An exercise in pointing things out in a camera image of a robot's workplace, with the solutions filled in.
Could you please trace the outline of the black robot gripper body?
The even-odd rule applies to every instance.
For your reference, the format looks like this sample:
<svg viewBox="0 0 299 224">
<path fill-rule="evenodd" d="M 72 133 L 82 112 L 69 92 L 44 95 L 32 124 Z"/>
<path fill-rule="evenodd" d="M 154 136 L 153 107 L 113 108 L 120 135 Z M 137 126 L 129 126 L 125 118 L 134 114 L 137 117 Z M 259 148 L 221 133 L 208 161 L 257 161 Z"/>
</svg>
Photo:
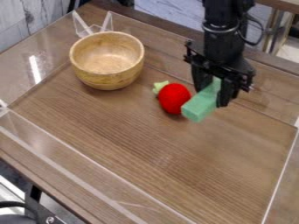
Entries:
<svg viewBox="0 0 299 224">
<path fill-rule="evenodd" d="M 248 92 L 252 87 L 256 71 L 243 56 L 237 56 L 228 63 L 219 63 L 208 59 L 197 42 L 187 40 L 183 60 L 192 66 L 197 65 L 208 70 L 212 78 L 224 79 L 232 76 L 239 81 L 240 90 Z"/>
</svg>

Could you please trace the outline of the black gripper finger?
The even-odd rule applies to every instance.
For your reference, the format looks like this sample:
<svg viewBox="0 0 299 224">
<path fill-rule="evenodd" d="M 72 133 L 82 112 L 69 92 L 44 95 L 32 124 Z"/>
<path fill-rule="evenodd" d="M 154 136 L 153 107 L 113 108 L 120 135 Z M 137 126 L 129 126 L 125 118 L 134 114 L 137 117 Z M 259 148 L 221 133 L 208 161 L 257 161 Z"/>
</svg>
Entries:
<svg viewBox="0 0 299 224">
<path fill-rule="evenodd" d="M 196 92 L 200 92 L 212 83 L 211 73 L 197 65 L 191 66 L 191 77 Z"/>
<path fill-rule="evenodd" d="M 227 107 L 229 101 L 237 98 L 239 95 L 239 81 L 228 76 L 220 81 L 220 89 L 217 92 L 217 107 Z"/>
</svg>

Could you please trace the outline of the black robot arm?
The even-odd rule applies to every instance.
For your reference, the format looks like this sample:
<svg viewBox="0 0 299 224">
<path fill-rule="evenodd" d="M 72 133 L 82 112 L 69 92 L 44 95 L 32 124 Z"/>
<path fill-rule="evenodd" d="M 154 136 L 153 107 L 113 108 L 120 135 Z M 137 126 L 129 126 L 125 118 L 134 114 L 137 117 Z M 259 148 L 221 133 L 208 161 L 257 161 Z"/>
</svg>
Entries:
<svg viewBox="0 0 299 224">
<path fill-rule="evenodd" d="M 243 56 L 247 40 L 249 9 L 255 0 L 201 0 L 204 8 L 203 48 L 193 40 L 184 44 L 184 61 L 191 65 L 191 77 L 196 92 L 220 80 L 216 107 L 227 107 L 239 91 L 249 91 L 255 68 Z"/>
</svg>

